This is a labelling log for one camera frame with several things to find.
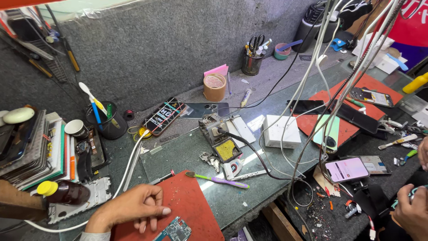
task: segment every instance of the smartphone with pink screen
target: smartphone with pink screen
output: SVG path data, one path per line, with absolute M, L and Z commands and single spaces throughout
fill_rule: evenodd
M 328 162 L 325 164 L 325 167 L 334 183 L 370 176 L 370 173 L 359 157 Z

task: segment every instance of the yellow bottle cap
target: yellow bottle cap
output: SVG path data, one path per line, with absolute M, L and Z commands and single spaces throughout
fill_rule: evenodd
M 37 193 L 40 195 L 50 196 L 58 190 L 58 183 L 54 181 L 44 181 L 37 187 Z

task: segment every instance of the human hand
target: human hand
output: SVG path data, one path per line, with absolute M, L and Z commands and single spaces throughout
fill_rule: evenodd
M 161 187 L 137 185 L 102 205 L 89 219 L 85 232 L 110 232 L 114 225 L 134 220 L 134 227 L 143 233 L 148 218 L 152 230 L 156 231 L 156 216 L 171 213 L 171 209 L 162 206 L 162 198 Z
M 428 171 L 428 136 L 418 146 L 418 158 L 422 169 Z
M 427 189 L 424 186 L 418 187 L 410 204 L 409 193 L 413 187 L 413 184 L 408 184 L 400 188 L 397 193 L 398 205 L 393 216 L 413 241 L 427 240 Z

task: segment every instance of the black mesh pen holder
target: black mesh pen holder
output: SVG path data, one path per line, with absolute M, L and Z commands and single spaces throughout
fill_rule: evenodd
M 97 107 L 98 115 L 100 116 L 101 124 L 97 123 L 95 118 L 94 110 L 92 106 L 86 111 L 86 121 L 94 125 L 98 132 L 103 135 L 105 139 L 115 140 L 123 136 L 128 129 L 128 123 L 123 119 L 122 116 L 117 114 L 117 107 L 113 102 L 102 101 L 104 109 L 107 110 L 107 105 L 111 104 L 111 117 L 107 119 L 107 116 Z
M 260 71 L 260 66 L 262 65 L 261 57 L 252 57 L 244 51 L 244 60 L 242 62 L 242 72 L 246 75 L 257 75 Z

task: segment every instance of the orange silicone mat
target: orange silicone mat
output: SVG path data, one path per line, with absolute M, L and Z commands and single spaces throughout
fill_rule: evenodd
M 152 241 L 169 223 L 180 216 L 192 229 L 189 241 L 224 241 L 223 234 L 202 193 L 196 178 L 185 175 L 182 171 L 174 177 L 157 184 L 163 188 L 163 206 L 171 208 L 171 214 L 158 218 L 158 230 L 153 232 L 148 227 L 143 234 L 135 228 L 133 222 L 116 225 L 112 230 L 114 241 Z
M 344 81 L 345 80 L 343 80 L 340 83 L 338 83 L 337 85 L 333 86 L 330 89 L 330 94 L 334 95 L 334 93 L 336 93 L 336 91 L 344 83 Z M 386 93 L 386 94 L 391 96 L 391 99 L 392 99 L 392 102 L 394 103 L 394 105 L 397 104 L 398 101 L 400 101 L 403 98 L 403 96 L 401 94 L 397 93 L 393 89 L 382 84 L 380 81 L 374 79 L 373 77 L 371 77 L 367 74 L 364 74 L 361 77 L 360 81 L 358 81 L 358 83 L 355 85 L 355 87 L 358 87 L 358 88 L 366 87 L 369 90 L 377 90 L 377 92 Z M 327 91 L 321 90 L 320 92 L 318 92 L 315 95 L 313 95 L 312 97 L 310 97 L 309 100 L 323 100 L 324 103 L 327 103 L 328 102 Z M 344 101 L 344 104 L 347 104 L 347 105 L 349 105 L 349 106 L 351 106 L 357 110 L 360 109 L 359 106 L 356 106 L 347 100 Z M 381 111 L 377 106 L 370 104 L 370 103 L 363 103 L 363 104 L 366 106 L 366 113 L 368 116 L 370 116 L 376 120 L 380 120 L 385 115 L 385 113 L 383 111 Z M 312 115 L 312 114 L 302 115 L 301 117 L 296 119 L 297 126 L 299 126 L 299 129 L 302 130 L 306 135 L 309 135 L 311 133 L 312 129 L 314 128 L 314 125 L 315 125 L 317 119 L 318 119 L 318 115 L 316 115 L 316 114 L 315 115 Z M 352 125 L 351 123 L 349 123 L 343 119 L 340 119 L 339 139 L 338 139 L 337 145 L 340 146 L 345 141 L 347 141 L 349 138 L 354 137 L 358 130 L 359 130 L 358 127 Z

